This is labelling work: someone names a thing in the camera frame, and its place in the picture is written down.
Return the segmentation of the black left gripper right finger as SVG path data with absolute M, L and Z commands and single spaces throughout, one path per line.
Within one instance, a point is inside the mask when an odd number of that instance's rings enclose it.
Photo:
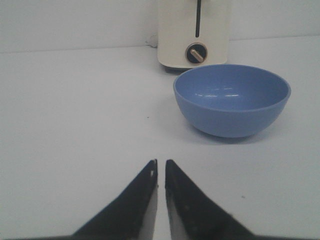
M 232 215 L 207 197 L 172 159 L 165 163 L 165 195 L 173 238 L 254 236 Z

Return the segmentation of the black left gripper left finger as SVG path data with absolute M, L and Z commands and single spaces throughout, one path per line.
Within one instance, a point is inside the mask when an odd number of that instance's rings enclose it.
M 76 238 L 152 238 L 158 205 L 158 163 L 150 160 L 109 205 L 78 229 Z

